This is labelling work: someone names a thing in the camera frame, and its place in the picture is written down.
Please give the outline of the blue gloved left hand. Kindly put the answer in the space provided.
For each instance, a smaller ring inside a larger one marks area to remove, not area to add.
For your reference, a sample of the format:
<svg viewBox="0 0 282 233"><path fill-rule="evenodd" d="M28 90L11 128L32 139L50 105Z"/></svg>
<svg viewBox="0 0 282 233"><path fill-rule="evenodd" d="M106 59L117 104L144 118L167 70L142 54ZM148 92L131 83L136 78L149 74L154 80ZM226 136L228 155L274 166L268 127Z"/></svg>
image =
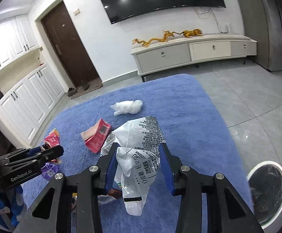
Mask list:
<svg viewBox="0 0 282 233"><path fill-rule="evenodd" d="M14 232L26 211L27 205L23 200L21 185L2 194L0 197L0 230Z"/></svg>

